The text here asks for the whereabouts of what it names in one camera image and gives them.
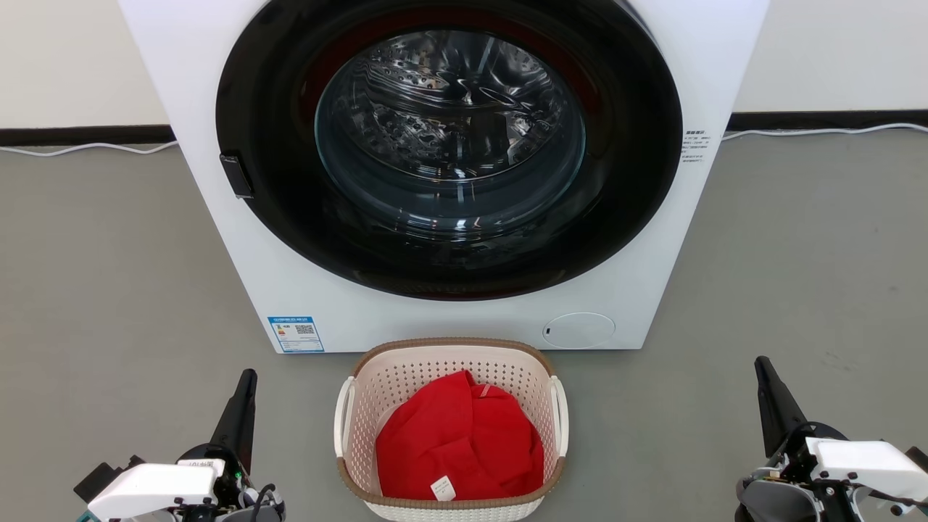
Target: round glass door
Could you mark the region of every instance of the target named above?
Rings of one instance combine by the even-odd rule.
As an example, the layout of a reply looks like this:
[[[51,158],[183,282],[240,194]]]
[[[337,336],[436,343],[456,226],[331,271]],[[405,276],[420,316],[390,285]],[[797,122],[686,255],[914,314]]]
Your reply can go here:
[[[660,51],[611,0],[271,0],[216,126],[236,194],[294,251],[439,300],[609,259],[660,207],[682,139]]]

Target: basket handle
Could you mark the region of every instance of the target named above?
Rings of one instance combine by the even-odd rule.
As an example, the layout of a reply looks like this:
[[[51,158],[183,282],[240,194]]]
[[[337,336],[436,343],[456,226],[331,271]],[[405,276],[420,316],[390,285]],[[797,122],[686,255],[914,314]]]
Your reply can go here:
[[[339,402],[335,406],[335,425],[332,429],[335,442],[335,456],[344,456],[344,447],[347,445],[348,434],[351,433],[351,412],[354,407],[354,377],[345,379],[342,391],[339,392]]]
[[[551,405],[554,410],[554,437],[558,440],[558,454],[567,456],[567,444],[571,437],[570,415],[567,411],[567,395],[557,375],[551,375]]]

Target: energy label sticker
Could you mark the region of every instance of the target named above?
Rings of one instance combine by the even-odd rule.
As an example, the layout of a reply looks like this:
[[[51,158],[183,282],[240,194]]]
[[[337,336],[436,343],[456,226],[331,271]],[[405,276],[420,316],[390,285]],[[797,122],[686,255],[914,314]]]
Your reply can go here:
[[[321,352],[319,330],[311,317],[269,317],[271,329],[284,353]]]

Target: red clothing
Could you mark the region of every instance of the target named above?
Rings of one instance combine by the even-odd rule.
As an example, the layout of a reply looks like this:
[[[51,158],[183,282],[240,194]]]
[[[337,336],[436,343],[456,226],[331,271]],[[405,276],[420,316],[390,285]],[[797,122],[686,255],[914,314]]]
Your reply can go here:
[[[515,397],[477,385],[470,372],[428,383],[400,406],[377,436],[383,496],[436,500],[447,476],[454,500],[516,497],[541,488],[541,438]]]

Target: white plastic basket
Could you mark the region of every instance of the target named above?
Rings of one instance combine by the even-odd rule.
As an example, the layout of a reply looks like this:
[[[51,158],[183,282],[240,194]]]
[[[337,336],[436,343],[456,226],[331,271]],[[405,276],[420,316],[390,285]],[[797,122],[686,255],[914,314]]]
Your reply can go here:
[[[470,370],[475,381],[511,393],[545,448],[545,483],[527,495],[489,501],[413,501],[380,494],[375,441],[393,411],[429,382]],[[394,522],[510,522],[530,515],[561,477],[570,428],[561,381],[538,350],[512,341],[446,337],[378,346],[342,385],[335,455],[348,489]]]

